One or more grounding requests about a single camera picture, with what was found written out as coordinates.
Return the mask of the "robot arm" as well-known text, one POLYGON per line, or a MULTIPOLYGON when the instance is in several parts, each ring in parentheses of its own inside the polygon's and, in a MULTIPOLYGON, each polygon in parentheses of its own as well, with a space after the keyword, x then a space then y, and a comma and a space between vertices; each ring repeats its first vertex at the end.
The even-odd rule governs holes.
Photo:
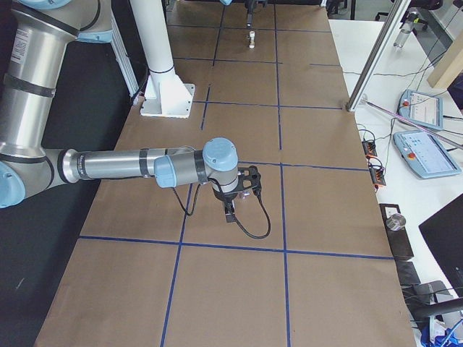
POLYGON ((121 69, 103 65, 113 35, 109 1, 13 1, 17 21, 1 96, 1 229, 55 223, 76 184, 72 220, 84 218, 101 179, 149 177, 153 150, 115 166, 128 101, 121 69))

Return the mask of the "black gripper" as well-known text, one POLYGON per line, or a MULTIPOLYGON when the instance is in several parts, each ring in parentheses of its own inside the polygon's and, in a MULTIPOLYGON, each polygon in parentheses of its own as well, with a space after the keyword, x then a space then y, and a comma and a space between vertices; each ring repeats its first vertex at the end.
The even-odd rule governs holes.
POLYGON ((227 223, 235 223, 236 215, 233 200, 242 192, 241 189, 233 189, 230 192, 224 192, 222 186, 212 183, 214 196, 224 205, 224 213, 227 223))
MULTIPOLYGON (((263 7, 267 6, 268 1, 267 0, 245 0, 245 8, 247 9, 248 12, 254 12, 254 10, 257 8, 259 4, 262 4, 263 7)), ((246 21, 247 27, 252 26, 252 14, 247 13, 247 21, 246 21)))

